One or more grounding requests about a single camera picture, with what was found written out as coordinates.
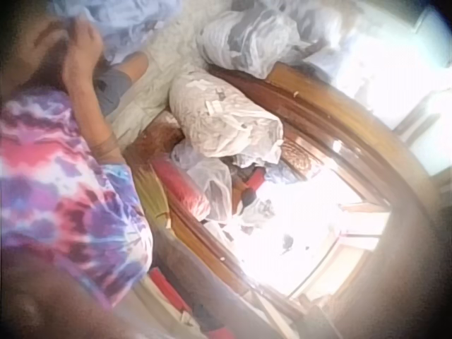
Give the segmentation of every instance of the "purple tie-dye shirt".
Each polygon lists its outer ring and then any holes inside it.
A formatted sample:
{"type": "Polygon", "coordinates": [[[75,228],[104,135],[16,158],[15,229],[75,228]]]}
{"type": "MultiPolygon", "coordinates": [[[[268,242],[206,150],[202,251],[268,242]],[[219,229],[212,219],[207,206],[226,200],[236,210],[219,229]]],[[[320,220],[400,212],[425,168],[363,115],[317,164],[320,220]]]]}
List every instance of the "purple tie-dye shirt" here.
{"type": "Polygon", "coordinates": [[[152,235],[126,165],[99,165],[66,94],[29,90],[0,116],[1,246],[32,249],[115,305],[149,269],[152,235]]]}

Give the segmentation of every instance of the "blue cloth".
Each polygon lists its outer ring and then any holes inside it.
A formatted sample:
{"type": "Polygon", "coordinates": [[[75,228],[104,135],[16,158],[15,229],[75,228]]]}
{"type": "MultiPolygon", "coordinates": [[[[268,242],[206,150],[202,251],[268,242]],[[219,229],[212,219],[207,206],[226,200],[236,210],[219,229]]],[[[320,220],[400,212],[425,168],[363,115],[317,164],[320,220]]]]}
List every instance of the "blue cloth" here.
{"type": "Polygon", "coordinates": [[[180,8],[182,0],[50,0],[64,18],[84,15],[100,31],[105,58],[113,64],[136,52],[180,8]]]}

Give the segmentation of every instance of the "clear plastic bag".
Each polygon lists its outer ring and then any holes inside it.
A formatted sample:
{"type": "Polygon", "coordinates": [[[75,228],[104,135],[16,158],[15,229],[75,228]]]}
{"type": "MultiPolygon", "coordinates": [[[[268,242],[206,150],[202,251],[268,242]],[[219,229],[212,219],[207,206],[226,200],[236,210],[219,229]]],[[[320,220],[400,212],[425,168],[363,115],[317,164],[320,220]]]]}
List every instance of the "clear plastic bag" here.
{"type": "Polygon", "coordinates": [[[291,18],[255,6],[222,14],[204,27],[196,41],[207,62],[265,79],[293,34],[297,34],[297,25],[291,18]]]}
{"type": "Polygon", "coordinates": [[[185,136],[206,157],[246,155],[278,163],[283,124],[242,92],[205,71],[176,77],[169,105],[185,136]]]}
{"type": "Polygon", "coordinates": [[[180,170],[168,154],[161,154],[150,161],[153,169],[168,191],[199,221],[210,213],[208,197],[187,173],[180,170]]]}
{"type": "Polygon", "coordinates": [[[191,177],[210,204],[206,220],[227,223],[232,217],[232,178],[229,167],[215,157],[196,152],[185,140],[176,145],[172,159],[191,177]]]}

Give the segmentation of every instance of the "person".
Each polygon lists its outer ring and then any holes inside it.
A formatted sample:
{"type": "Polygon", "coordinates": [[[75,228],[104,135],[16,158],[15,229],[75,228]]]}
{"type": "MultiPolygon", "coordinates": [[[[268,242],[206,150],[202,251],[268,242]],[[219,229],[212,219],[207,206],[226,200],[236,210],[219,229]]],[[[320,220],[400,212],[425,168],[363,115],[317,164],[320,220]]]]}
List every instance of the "person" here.
{"type": "MultiPolygon", "coordinates": [[[[1,108],[1,330],[139,338],[108,309],[148,271],[153,238],[97,98],[102,38],[81,19],[70,32],[65,92],[27,88],[1,108]]],[[[133,55],[113,78],[130,85],[143,72],[137,64],[145,63],[133,55]]]]}

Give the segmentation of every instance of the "white plastic bag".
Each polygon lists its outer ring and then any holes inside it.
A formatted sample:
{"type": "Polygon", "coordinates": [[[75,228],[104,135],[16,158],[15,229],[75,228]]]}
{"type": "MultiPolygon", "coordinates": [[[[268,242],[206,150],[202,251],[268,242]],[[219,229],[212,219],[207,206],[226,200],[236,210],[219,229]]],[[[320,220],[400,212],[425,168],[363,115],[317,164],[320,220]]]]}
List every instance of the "white plastic bag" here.
{"type": "Polygon", "coordinates": [[[173,81],[169,105],[194,149],[206,157],[242,154],[278,163],[281,121],[229,83],[205,71],[182,74],[173,81]]]}
{"type": "Polygon", "coordinates": [[[171,156],[209,200],[210,213],[206,220],[229,222],[232,217],[232,179],[229,167],[220,159],[197,153],[187,140],[176,145],[171,156]]]}
{"type": "Polygon", "coordinates": [[[265,79],[294,33],[297,26],[291,18],[256,6],[222,14],[204,27],[196,41],[207,62],[265,79]]]}

